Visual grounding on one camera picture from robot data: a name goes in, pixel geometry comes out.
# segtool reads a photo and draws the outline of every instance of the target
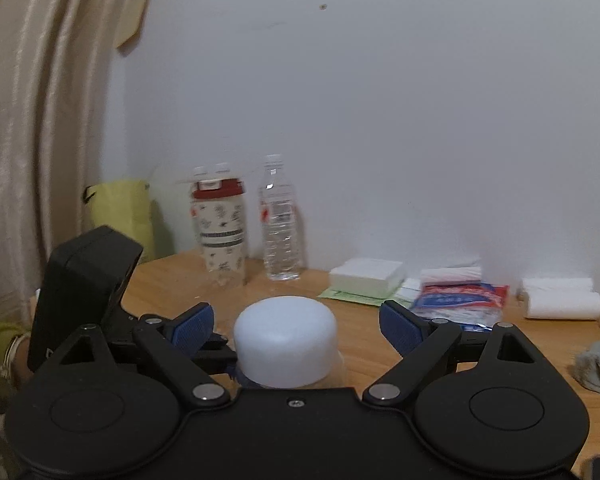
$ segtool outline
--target red and blue package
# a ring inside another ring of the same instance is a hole
[[[508,286],[489,283],[429,285],[410,310],[426,319],[448,319],[467,332],[488,332],[502,319],[508,293]]]

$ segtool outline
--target yellow-green bag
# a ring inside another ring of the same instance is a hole
[[[84,190],[93,227],[108,225],[142,244],[140,263],[155,259],[148,189],[144,180],[115,180]]]

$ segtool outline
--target metal rivet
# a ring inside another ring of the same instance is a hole
[[[224,395],[224,388],[220,384],[199,384],[193,388],[193,396],[200,400],[215,400]]]
[[[369,388],[369,395],[380,400],[391,400],[400,395],[400,388],[389,383],[374,384]]]

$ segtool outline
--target beige curtain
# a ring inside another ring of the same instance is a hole
[[[0,0],[0,319],[27,320],[51,249],[81,231],[122,5]]]

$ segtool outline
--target paper roll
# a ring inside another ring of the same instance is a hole
[[[525,292],[540,290],[586,290],[593,291],[591,278],[524,278],[522,289]]]
[[[482,267],[423,269],[420,273],[422,286],[459,285],[460,283],[480,283],[481,281]]]
[[[598,319],[600,295],[586,290],[537,290],[528,294],[530,319]]]

